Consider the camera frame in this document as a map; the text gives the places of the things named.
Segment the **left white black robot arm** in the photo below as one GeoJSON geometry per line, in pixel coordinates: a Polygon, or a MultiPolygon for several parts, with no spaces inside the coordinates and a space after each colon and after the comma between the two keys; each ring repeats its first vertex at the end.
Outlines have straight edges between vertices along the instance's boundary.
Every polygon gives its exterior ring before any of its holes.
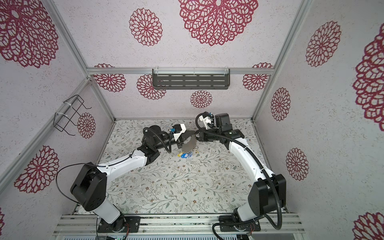
{"type": "Polygon", "coordinates": [[[194,135],[184,124],[171,127],[168,132],[157,125],[143,129],[142,144],[132,153],[105,164],[86,163],[76,177],[70,192],[88,212],[101,219],[109,231],[119,233],[128,224],[125,215],[107,198],[111,183],[128,172],[153,163],[160,156],[160,149],[172,152],[172,146],[181,149],[184,142],[194,135]]]}

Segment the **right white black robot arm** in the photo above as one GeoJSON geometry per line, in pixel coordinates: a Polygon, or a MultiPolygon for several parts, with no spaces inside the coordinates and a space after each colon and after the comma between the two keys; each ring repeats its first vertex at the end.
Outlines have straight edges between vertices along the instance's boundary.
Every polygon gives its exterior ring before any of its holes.
{"type": "Polygon", "coordinates": [[[245,135],[233,129],[228,114],[204,112],[196,116],[198,141],[219,141],[240,162],[249,176],[252,187],[247,202],[234,209],[226,226],[240,226],[267,219],[275,230],[283,226],[282,208],[286,204],[286,179],[276,175],[255,154],[245,135]]]}

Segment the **blue key tag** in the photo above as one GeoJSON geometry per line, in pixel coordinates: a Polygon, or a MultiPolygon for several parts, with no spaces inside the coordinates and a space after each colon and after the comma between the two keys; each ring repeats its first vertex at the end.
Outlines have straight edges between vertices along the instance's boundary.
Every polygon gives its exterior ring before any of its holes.
{"type": "Polygon", "coordinates": [[[183,155],[180,158],[188,159],[188,158],[191,158],[192,156],[193,156],[193,153],[192,152],[188,152],[188,153],[183,153],[183,155]]]}

